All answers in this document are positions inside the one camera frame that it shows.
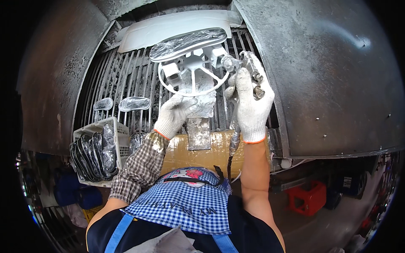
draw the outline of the red plastic stool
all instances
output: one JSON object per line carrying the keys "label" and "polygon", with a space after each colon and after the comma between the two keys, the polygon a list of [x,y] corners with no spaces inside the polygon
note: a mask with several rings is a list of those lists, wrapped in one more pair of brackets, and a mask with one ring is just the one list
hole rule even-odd
{"label": "red plastic stool", "polygon": [[[314,215],[326,203],[326,185],[319,181],[311,181],[311,189],[309,191],[305,191],[300,186],[297,186],[287,189],[286,193],[289,200],[288,207],[306,216]],[[295,198],[303,200],[304,204],[295,207]]]}

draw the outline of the person's left hand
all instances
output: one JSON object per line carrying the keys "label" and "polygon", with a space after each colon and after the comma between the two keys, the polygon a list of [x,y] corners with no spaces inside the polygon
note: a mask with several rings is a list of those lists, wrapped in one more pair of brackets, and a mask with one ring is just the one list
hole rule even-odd
{"label": "person's left hand", "polygon": [[196,98],[183,102],[183,96],[173,95],[162,105],[154,130],[168,140],[173,139],[185,122],[184,111],[196,103]]}

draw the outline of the plaid sleeve cover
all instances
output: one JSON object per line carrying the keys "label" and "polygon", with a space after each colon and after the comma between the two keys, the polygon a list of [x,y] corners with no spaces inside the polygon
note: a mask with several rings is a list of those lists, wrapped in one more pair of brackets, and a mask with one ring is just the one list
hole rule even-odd
{"label": "plaid sleeve cover", "polygon": [[155,131],[145,135],[141,147],[113,177],[108,198],[130,204],[139,196],[141,188],[151,187],[159,177],[168,144],[169,141]]}

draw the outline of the cardboard box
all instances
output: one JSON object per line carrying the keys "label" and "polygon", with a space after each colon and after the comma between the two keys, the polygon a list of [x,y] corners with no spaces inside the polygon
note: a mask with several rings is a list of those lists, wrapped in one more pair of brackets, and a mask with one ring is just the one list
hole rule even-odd
{"label": "cardboard box", "polygon": [[[193,151],[188,150],[188,137],[186,134],[176,135],[169,143],[160,174],[164,175],[172,170],[189,166],[204,167],[215,171],[214,165],[217,165],[224,173],[224,177],[227,177],[226,166],[229,158],[229,140],[232,133],[233,130],[212,132],[210,133],[211,149]],[[242,170],[244,147],[245,143],[241,141],[232,159],[232,178],[236,178]],[[269,147],[267,145],[266,154],[269,160]]]}

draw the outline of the white cotton glove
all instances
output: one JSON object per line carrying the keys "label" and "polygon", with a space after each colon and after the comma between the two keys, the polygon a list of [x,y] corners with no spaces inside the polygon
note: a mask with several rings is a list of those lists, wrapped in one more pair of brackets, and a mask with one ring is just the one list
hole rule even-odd
{"label": "white cotton glove", "polygon": [[171,140],[185,122],[184,111],[197,103],[193,98],[183,102],[183,96],[175,94],[162,105],[154,130],[164,138]]}
{"label": "white cotton glove", "polygon": [[260,87],[265,91],[264,97],[257,101],[254,99],[251,75],[246,68],[240,68],[235,77],[230,78],[230,86],[225,92],[227,97],[231,96],[233,86],[236,85],[239,98],[238,123],[245,143],[259,143],[266,138],[266,120],[274,100],[274,92],[262,64],[255,55],[252,55],[252,58],[255,67],[263,76]]}

